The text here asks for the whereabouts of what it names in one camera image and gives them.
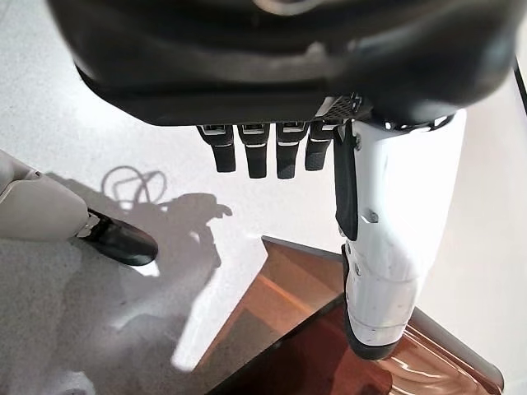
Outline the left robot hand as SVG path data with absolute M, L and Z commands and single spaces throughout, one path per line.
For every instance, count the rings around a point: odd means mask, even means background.
M 348 340 L 365 360 L 399 343 L 450 207 L 462 111 L 515 57 L 523 1 L 52 1 L 86 85 L 156 126 L 194 125 L 217 170 L 244 146 L 265 174 L 319 170 L 333 149 L 345 237 Z

